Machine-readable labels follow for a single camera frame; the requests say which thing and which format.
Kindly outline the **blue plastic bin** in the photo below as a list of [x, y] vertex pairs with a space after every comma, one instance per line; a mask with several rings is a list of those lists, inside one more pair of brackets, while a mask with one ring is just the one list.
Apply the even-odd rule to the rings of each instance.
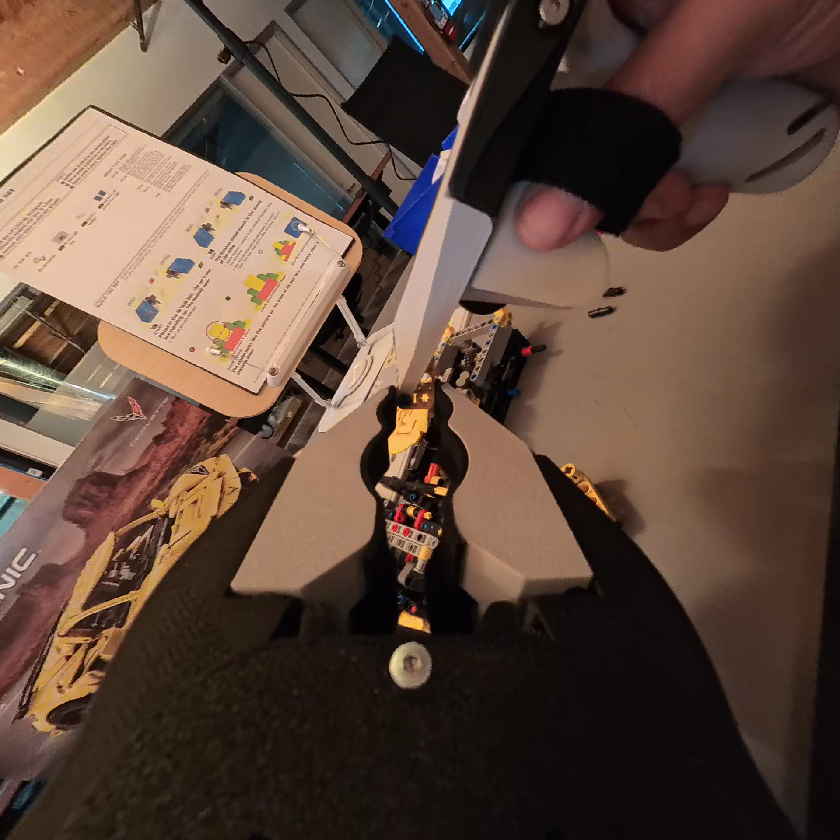
[[408, 194], [399, 206], [392, 221], [384, 231], [384, 237], [396, 248], [414, 256], [432, 212], [440, 183], [447, 168], [458, 127], [442, 142], [437, 154], [432, 154], [423, 166], [420, 174]]

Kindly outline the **pile of yellow brick pieces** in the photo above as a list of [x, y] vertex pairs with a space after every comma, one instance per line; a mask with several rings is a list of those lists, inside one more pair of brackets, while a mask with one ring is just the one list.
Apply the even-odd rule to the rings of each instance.
[[588, 475], [586, 475], [582, 470], [578, 469], [575, 464], [567, 463], [563, 465], [561, 468], [561, 472], [571, 480], [575, 486], [586, 495], [586, 497], [592, 501], [601, 511], [605, 513], [609, 519], [618, 523], [618, 519], [614, 514], [613, 510], [610, 509], [604, 498], [602, 497], [601, 492], [597, 489], [595, 483], [592, 481]]

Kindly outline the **instruction sign on white stand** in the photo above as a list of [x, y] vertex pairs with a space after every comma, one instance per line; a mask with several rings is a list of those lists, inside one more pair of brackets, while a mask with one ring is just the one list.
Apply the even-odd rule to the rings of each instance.
[[227, 417], [266, 413], [359, 268], [347, 224], [99, 108], [2, 180], [1, 268], [99, 320], [115, 363]]

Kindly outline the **yellow black brick car model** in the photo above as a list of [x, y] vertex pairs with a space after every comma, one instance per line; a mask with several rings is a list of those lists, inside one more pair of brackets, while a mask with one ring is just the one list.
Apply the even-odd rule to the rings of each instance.
[[479, 319], [454, 316], [408, 407], [396, 410], [388, 438], [390, 463], [377, 485], [385, 537], [395, 562], [398, 624], [429, 633], [426, 572], [444, 531], [444, 500], [451, 479], [443, 466], [434, 418], [436, 384], [449, 385], [503, 424], [520, 393], [528, 360], [545, 351], [512, 323], [508, 308]]

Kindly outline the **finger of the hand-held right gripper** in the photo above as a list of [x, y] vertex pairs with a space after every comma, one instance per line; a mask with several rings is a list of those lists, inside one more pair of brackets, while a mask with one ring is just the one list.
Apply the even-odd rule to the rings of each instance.
[[419, 385], [474, 274], [492, 231], [490, 218], [438, 196], [394, 318], [399, 393]]

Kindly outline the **grey desk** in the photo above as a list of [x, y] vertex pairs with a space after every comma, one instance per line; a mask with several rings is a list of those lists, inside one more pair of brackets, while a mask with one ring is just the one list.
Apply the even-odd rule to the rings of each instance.
[[625, 503], [752, 755], [805, 822], [838, 412], [838, 148], [688, 244], [610, 239], [613, 314], [512, 307], [547, 351], [507, 424]]

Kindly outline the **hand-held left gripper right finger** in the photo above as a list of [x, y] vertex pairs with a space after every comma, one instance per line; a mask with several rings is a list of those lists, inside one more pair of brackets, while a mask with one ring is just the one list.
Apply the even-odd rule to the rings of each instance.
[[436, 387], [434, 430], [451, 481], [434, 558], [435, 632], [471, 632], [495, 603], [592, 582], [529, 446], [448, 385]]

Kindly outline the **black flat screen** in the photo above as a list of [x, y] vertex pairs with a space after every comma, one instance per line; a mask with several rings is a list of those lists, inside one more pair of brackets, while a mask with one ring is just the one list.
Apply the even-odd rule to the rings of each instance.
[[456, 129], [468, 85], [393, 37], [342, 110], [417, 165]]

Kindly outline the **dark toy car box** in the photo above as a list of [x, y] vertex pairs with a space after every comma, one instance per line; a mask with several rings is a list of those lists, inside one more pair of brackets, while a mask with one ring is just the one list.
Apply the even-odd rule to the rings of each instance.
[[45, 778], [155, 588], [287, 452], [134, 379], [2, 537], [2, 785]]

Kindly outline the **person's right hand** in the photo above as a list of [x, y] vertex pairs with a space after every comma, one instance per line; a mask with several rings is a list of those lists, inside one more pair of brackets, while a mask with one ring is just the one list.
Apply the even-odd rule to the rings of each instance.
[[645, 37], [604, 89], [550, 94], [519, 176], [517, 215], [534, 250], [593, 230], [675, 249], [727, 205], [724, 183], [675, 171], [679, 128], [733, 78], [784, 78], [838, 104], [839, 10], [826, 1], [611, 2]]

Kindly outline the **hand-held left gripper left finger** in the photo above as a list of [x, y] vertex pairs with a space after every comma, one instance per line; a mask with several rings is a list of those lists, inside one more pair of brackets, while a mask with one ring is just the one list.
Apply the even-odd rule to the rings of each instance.
[[396, 568], [375, 485], [389, 466], [397, 390], [387, 386], [294, 458], [239, 566], [237, 595], [322, 604], [351, 632], [396, 629]]

